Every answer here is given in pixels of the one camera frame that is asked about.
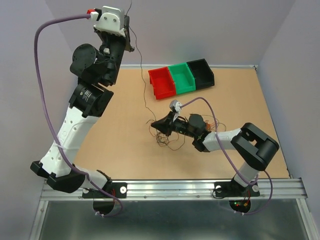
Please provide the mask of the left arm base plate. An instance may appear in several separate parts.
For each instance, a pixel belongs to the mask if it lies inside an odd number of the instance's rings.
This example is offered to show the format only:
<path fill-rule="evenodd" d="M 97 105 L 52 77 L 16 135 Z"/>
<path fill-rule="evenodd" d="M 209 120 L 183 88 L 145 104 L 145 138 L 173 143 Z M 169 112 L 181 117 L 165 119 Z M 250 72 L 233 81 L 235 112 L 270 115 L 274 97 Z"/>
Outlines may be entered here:
<path fill-rule="evenodd" d="M 118 199 L 125 199 L 127 197 L 128 184 L 126 182 L 107 182 L 102 189 L 110 195 Z M 82 190 L 82 198 L 84 199 L 102 199 L 109 198 L 99 190 L 92 188 L 84 188 Z"/>

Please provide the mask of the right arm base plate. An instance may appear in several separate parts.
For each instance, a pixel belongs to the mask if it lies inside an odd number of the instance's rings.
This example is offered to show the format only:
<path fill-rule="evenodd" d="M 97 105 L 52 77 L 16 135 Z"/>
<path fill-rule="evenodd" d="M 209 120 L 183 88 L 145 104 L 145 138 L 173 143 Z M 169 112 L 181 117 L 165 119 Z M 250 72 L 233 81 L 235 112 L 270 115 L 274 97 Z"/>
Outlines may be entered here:
<path fill-rule="evenodd" d="M 260 191 L 254 190 L 253 186 L 241 186 L 237 182 L 231 181 L 216 181 L 214 183 L 214 192 L 217 198 L 244 198 L 244 197 L 259 197 Z"/>

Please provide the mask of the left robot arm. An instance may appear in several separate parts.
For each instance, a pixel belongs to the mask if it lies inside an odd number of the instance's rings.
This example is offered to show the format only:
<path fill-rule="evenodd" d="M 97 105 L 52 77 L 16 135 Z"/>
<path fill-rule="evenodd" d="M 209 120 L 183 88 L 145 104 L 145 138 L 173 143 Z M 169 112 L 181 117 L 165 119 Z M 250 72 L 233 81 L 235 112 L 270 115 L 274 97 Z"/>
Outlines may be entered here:
<path fill-rule="evenodd" d="M 84 43 L 73 52 L 70 72 L 77 77 L 77 85 L 58 131 L 54 130 L 46 102 L 42 102 L 53 143 L 41 160 L 31 163 L 30 169 L 45 178 L 54 190 L 73 193 L 80 188 L 93 189 L 100 197 L 106 197 L 112 195 L 112 179 L 100 170 L 77 167 L 74 159 L 89 130 L 103 115 L 114 95 L 108 87 L 117 81 L 124 52 L 134 51 L 130 17 L 120 13 L 100 13 L 95 8 L 85 14 L 47 21 L 35 32 L 33 52 L 38 53 L 40 34 L 45 28 L 80 19 L 93 20 L 93 29 L 101 45 L 96 48 Z"/>

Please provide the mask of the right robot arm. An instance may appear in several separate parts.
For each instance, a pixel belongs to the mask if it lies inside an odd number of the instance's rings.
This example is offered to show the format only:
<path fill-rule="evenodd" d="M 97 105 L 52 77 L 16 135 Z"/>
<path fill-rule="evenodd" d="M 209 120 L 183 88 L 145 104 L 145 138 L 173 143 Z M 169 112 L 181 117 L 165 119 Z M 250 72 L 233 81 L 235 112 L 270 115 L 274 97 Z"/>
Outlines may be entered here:
<path fill-rule="evenodd" d="M 192 145 L 199 152 L 236 150 L 244 159 L 243 165 L 226 186 L 221 186 L 219 195 L 242 195 L 252 180 L 267 166 L 280 149 L 278 142 L 253 123 L 247 122 L 241 128 L 224 132 L 207 129 L 207 123 L 199 114 L 191 114 L 188 120 L 175 117 L 170 111 L 167 116 L 151 123 L 151 127 L 166 135 L 175 132 L 193 138 Z"/>

